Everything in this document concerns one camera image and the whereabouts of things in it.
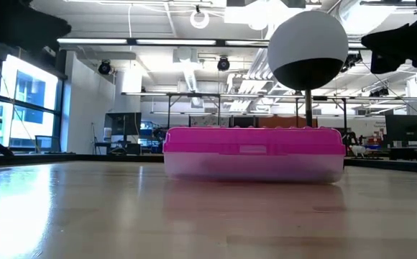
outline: ceiling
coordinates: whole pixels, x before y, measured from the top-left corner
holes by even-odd
[[[330,9],[337,0],[321,0],[321,10]],[[204,29],[196,29],[190,23],[193,7],[169,6],[170,13],[165,12],[164,6],[130,6],[105,5],[98,3],[66,2],[64,0],[34,0],[35,9],[68,20],[73,26],[69,37],[168,37],[168,38],[219,38],[219,39],[263,39],[267,29],[253,30],[247,24],[226,24],[219,15],[210,15],[210,22]],[[223,12],[224,8],[210,9],[216,14]],[[130,14],[130,31],[128,13]],[[406,23],[414,22],[417,16],[413,14],[391,14],[374,31],[379,32],[394,29]],[[182,71],[168,69],[173,65],[173,50],[175,47],[107,47],[88,46],[78,48],[78,57],[83,53],[135,53],[147,75],[143,79],[145,87],[158,85],[171,85],[184,81]],[[232,70],[248,70],[255,60],[257,49],[254,48],[217,48],[197,47],[199,60],[204,60],[201,69],[195,71],[198,81],[221,81],[226,83],[229,72],[218,72],[217,60],[220,56],[227,56]],[[414,75],[416,69],[404,65],[398,72],[375,76],[370,73],[371,53],[362,53],[364,64],[341,74],[331,83],[317,89],[313,94],[344,93],[360,94],[360,89],[377,83],[379,79],[388,79],[390,87],[397,94],[404,94],[407,77]],[[90,60],[98,64],[99,60]],[[112,63],[118,68],[126,68],[129,60],[114,60]]]

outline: security camera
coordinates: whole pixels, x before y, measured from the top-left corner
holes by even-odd
[[[98,72],[102,75],[108,76],[114,72],[114,69],[110,65],[110,60],[102,60],[101,65],[98,67]]]
[[[228,57],[221,57],[218,61],[217,68],[219,71],[227,71],[229,69]]]

